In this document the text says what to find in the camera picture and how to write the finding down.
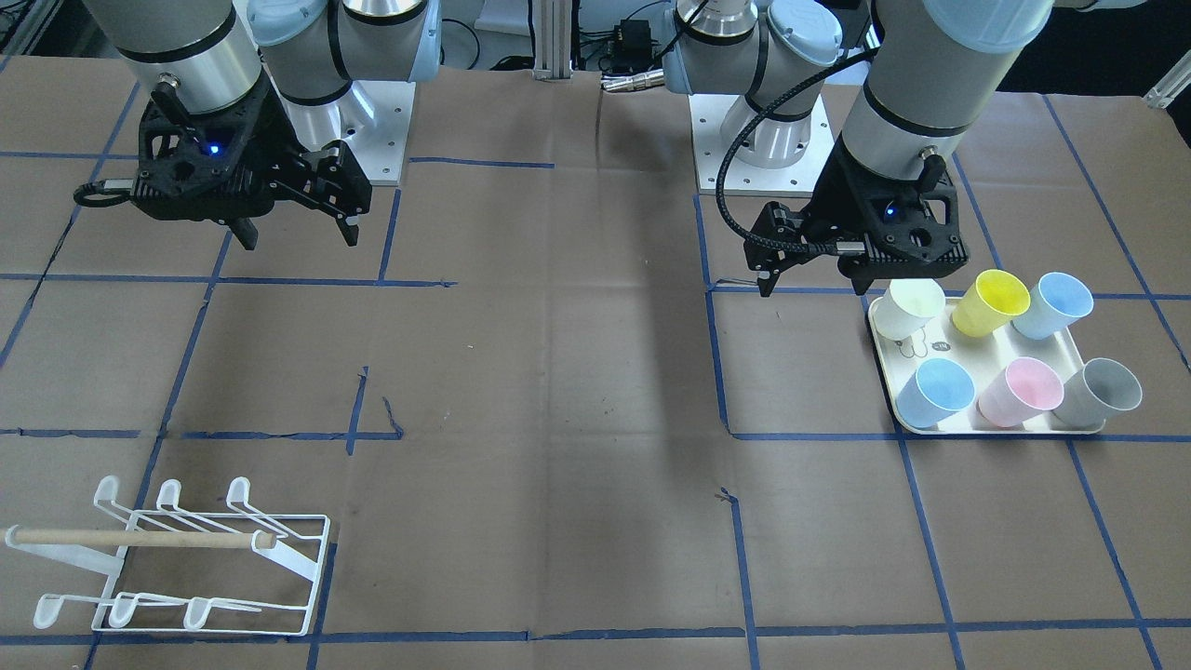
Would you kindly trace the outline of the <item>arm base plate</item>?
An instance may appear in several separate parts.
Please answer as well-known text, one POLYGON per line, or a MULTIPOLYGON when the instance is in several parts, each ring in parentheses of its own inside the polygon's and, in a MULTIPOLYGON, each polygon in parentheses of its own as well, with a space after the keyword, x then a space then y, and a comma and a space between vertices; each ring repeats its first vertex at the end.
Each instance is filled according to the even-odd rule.
MULTIPOLYGON (((741 95, 692 95, 690 127, 699 194, 711 195, 728 145, 754 117, 741 95)), ((812 195, 831 152, 834 134, 822 98, 807 117, 796 123, 762 120, 738 154, 727 177, 727 195, 812 195)))
POLYGON ((413 82, 354 81, 333 102, 282 105, 303 148, 320 150, 331 140, 345 140, 372 184, 399 186, 416 88, 413 82))

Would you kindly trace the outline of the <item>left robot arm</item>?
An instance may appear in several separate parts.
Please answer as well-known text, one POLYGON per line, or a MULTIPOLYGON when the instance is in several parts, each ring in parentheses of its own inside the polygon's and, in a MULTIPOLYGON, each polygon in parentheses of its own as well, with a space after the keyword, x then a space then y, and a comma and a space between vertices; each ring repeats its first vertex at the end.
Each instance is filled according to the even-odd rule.
POLYGON ((666 84, 732 95, 711 179, 723 221, 743 242, 757 292, 821 256, 858 293, 877 280, 944 278, 969 262, 948 162, 1000 80, 1050 15, 1050 1, 877 1, 880 43, 847 56, 817 1, 676 1, 661 54, 666 84), (769 202, 743 226, 728 209, 732 161, 778 169, 812 148, 827 77, 869 63, 861 92, 802 209, 769 202))

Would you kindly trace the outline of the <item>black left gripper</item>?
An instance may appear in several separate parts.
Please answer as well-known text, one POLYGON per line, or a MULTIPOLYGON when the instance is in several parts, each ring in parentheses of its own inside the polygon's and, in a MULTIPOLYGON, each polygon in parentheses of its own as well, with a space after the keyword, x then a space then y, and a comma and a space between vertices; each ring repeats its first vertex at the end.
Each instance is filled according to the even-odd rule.
POLYGON ((947 162, 930 152, 912 162, 910 177, 881 177, 837 140, 807 212, 768 202, 757 213, 750 234, 798 248, 743 243, 760 296, 771 296, 782 273, 823 255, 816 243, 863 243, 863 253, 837 262, 856 296, 877 280, 944 278, 965 267, 969 250, 958 228, 958 190, 947 162))

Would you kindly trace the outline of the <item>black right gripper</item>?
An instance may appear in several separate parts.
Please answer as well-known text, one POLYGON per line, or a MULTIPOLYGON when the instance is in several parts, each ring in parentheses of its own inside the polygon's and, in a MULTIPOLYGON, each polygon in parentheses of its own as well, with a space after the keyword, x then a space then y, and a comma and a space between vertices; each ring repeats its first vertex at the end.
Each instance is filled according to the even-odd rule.
POLYGON ((130 200, 163 221, 213 220, 243 248, 257 246, 250 217, 279 196, 332 217, 347 246, 358 243, 358 217, 369 213, 373 186, 348 140, 303 154, 268 74, 225 109, 187 111, 177 87, 158 82, 138 127, 138 171, 130 200))

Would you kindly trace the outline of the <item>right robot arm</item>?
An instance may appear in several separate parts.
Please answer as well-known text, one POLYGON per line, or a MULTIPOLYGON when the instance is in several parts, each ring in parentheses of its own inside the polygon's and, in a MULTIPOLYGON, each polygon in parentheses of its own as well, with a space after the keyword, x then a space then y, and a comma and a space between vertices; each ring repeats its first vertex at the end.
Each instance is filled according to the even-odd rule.
POLYGON ((89 1, 149 101, 131 179, 77 186, 85 208, 133 203, 160 221, 213 221, 257 245, 278 202, 331 217, 348 246, 384 146, 364 82, 429 81, 437 1, 89 1))

